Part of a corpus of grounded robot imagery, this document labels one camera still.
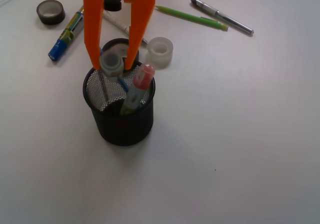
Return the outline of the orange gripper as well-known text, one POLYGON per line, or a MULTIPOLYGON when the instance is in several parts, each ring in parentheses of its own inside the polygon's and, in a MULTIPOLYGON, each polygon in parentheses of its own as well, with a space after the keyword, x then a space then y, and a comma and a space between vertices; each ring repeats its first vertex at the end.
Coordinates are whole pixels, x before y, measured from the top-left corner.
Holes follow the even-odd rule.
MULTIPOLYGON (((156 0, 134 0, 131 3, 131 23, 125 70, 130 70, 146 28, 152 16, 156 0)), ((100 36, 104 0, 83 0, 84 7, 84 44, 94 69, 100 69, 100 36)))

